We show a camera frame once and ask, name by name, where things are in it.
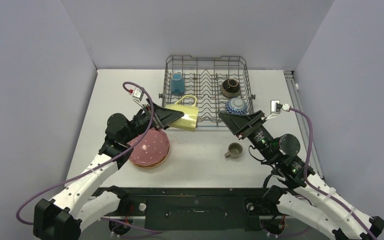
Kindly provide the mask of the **red patterned bowl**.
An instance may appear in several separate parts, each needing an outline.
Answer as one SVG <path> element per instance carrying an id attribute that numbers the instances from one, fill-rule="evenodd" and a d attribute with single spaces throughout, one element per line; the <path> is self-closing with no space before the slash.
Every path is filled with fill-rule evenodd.
<path id="1" fill-rule="evenodd" d="M 245 115 L 247 113 L 247 103 L 240 97 L 234 97 L 225 104 L 225 110 L 230 114 Z"/>

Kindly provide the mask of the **pale yellow mug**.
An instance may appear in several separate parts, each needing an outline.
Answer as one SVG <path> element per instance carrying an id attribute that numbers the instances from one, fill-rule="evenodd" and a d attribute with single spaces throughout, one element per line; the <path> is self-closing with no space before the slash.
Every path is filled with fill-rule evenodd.
<path id="1" fill-rule="evenodd" d="M 193 103 L 190 105 L 181 104 L 184 99 L 193 99 Z M 170 127 L 185 130 L 189 132 L 195 132 L 197 128 L 198 115 L 200 109 L 197 107 L 198 99 L 194 95 L 184 95 L 178 101 L 173 104 L 168 104 L 165 108 L 175 111 L 183 112 L 184 115 L 169 124 Z"/>

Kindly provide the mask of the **small grey cup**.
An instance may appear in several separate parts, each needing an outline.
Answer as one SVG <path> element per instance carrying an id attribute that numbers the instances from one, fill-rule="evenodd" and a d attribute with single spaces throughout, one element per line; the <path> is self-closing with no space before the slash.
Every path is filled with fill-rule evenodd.
<path id="1" fill-rule="evenodd" d="M 224 157 L 226 159 L 228 159 L 228 158 L 238 159 L 241 157 L 242 153 L 243 153 L 242 145 L 238 142 L 233 142 L 233 143 L 229 144 L 229 146 L 227 148 L 227 152 L 224 154 Z"/>

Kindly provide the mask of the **blue floral mug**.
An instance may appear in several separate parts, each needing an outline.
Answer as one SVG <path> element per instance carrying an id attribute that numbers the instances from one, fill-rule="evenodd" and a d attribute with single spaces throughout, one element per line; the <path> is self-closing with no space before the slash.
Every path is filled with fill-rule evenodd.
<path id="1" fill-rule="evenodd" d="M 170 78 L 170 92 L 173 95 L 183 95 L 185 93 L 185 79 L 180 72 L 173 73 Z"/>

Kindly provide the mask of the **pink dotted plate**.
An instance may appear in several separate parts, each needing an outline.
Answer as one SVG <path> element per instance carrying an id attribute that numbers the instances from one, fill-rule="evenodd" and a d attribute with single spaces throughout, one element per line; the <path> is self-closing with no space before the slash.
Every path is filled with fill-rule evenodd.
<path id="1" fill-rule="evenodd" d="M 145 137 L 139 141 L 141 137 L 142 135 L 139 135 L 128 142 L 130 146 L 136 144 L 131 155 L 141 151 L 146 151 L 149 153 L 166 153 L 170 150 L 170 141 L 168 135 L 163 130 L 150 129 Z"/>

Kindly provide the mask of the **black patterned bowl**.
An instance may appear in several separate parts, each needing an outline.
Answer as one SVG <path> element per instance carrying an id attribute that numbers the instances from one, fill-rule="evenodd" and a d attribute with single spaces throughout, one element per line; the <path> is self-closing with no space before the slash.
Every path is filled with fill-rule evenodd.
<path id="1" fill-rule="evenodd" d="M 241 86 L 236 79 L 226 79 L 220 85 L 221 94 L 229 99 L 236 98 L 241 94 Z"/>

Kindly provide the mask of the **grey wire dish rack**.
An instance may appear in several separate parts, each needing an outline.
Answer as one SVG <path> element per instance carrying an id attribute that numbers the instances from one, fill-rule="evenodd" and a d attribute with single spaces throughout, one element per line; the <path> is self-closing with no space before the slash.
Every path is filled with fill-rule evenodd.
<path id="1" fill-rule="evenodd" d="M 228 79 L 239 83 L 239 97 L 245 101 L 246 113 L 254 112 L 255 95 L 251 92 L 247 62 L 241 56 L 170 55 L 165 61 L 163 90 L 158 95 L 163 107 L 174 104 L 181 98 L 180 95 L 172 93 L 171 78 L 177 74 L 181 74 L 184 79 L 184 93 L 197 97 L 199 128 L 226 126 L 218 114 L 226 110 L 229 100 L 222 94 L 222 84 Z"/>

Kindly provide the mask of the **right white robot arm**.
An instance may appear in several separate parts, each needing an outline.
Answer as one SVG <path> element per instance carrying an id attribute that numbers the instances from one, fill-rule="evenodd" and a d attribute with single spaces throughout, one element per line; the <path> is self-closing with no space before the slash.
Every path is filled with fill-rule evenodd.
<path id="1" fill-rule="evenodd" d="M 233 135 L 251 142 L 263 157 L 261 164 L 271 166 L 272 174 L 287 187 L 273 185 L 267 190 L 262 198 L 267 213 L 289 215 L 330 240 L 376 240 L 383 232 L 381 217 L 355 208 L 298 156 L 301 145 L 294 135 L 273 137 L 264 127 L 262 111 L 218 115 Z"/>

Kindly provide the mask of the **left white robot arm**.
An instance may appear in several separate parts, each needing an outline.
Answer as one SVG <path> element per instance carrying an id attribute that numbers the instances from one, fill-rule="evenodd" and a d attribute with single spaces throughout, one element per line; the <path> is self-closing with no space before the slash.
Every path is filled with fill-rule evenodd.
<path id="1" fill-rule="evenodd" d="M 184 115 L 151 102 L 132 120 L 121 113 L 111 115 L 106 122 L 104 143 L 88 168 L 50 200 L 41 199 L 35 205 L 33 235 L 41 240 L 77 240 L 82 230 L 106 214 L 125 214 L 129 201 L 119 187 L 111 187 L 92 201 L 89 197 L 127 162 L 134 150 L 130 141 L 144 136 L 151 128 L 165 130 Z"/>

